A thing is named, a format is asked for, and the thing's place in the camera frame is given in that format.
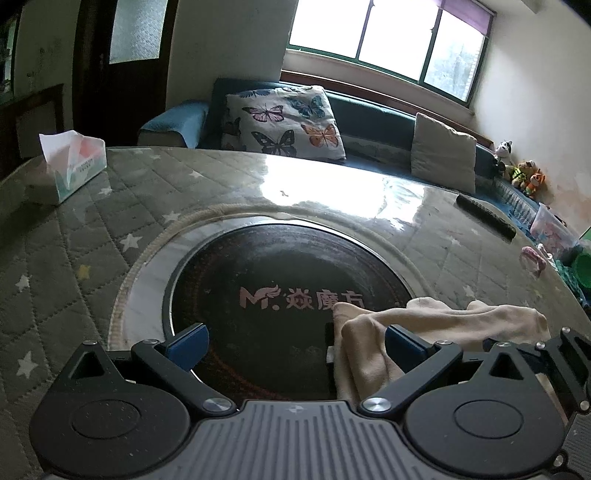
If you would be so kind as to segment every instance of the beige cloth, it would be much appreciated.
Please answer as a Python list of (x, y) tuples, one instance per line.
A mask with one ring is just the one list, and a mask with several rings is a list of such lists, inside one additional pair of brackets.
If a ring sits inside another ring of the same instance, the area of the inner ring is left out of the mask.
[(409, 301), (405, 309), (384, 312), (337, 303), (333, 318), (337, 395), (353, 405), (404, 375), (386, 354), (384, 332), (389, 325), (401, 325), (429, 343), (452, 340), (465, 351), (481, 352), (482, 341), (488, 337), (515, 343), (550, 338), (546, 318), (537, 310), (493, 307), (478, 300), (466, 310), (452, 310), (426, 297)]

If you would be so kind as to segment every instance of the window glass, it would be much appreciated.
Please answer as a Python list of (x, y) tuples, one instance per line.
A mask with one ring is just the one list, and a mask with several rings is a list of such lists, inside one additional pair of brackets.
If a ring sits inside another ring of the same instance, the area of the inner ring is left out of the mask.
[(425, 82), (466, 100), (474, 80), (484, 35), (443, 12)]
[(118, 0), (110, 63), (157, 59), (168, 0)]
[(300, 0), (290, 44), (355, 58), (369, 0)]
[(0, 95), (12, 91), (11, 72), (16, 30), (16, 17), (0, 25)]
[(437, 11), (432, 0), (375, 0), (359, 59), (418, 80)]

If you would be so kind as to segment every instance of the gray tablecloth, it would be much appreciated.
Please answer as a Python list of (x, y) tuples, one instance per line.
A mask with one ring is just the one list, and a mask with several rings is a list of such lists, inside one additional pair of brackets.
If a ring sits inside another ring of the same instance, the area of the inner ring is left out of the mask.
[(306, 205), (348, 215), (401, 250), (439, 300), (530, 306), (555, 335), (589, 321), (551, 269), (539, 280), (512, 242), (419, 183), (313, 161), (182, 148), (108, 150), (108, 168), (60, 207), (0, 185), (0, 471), (39, 472), (28, 422), (79, 343), (106, 342), (114, 299), (142, 250), (183, 214), (220, 203)]

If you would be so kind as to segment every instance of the purple window blind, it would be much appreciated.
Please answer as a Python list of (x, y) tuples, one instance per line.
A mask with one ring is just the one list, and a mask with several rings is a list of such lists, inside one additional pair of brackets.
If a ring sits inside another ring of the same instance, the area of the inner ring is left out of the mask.
[(433, 0), (438, 7), (458, 17), (483, 35), (488, 35), (492, 15), (472, 0)]

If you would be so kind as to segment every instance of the white wall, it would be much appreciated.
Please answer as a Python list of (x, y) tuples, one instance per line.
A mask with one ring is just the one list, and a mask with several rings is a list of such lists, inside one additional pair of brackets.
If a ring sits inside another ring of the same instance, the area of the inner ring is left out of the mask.
[(513, 161), (547, 175), (549, 203), (577, 233), (591, 225), (591, 28), (560, 0), (500, 15), (473, 108), (473, 129), (513, 140)]
[(298, 50), (287, 50), (284, 70), (308, 73), (385, 93), (426, 108), (469, 127), (473, 113), (459, 103), (406, 80), (348, 61)]
[(297, 0), (180, 0), (168, 107), (209, 99), (218, 77), (278, 80)]
[[(80, 0), (31, 0), (22, 9), (15, 50), (15, 95), (64, 83), (66, 129), (73, 126), (72, 59), (79, 9)], [(28, 73), (35, 74), (32, 90)]]

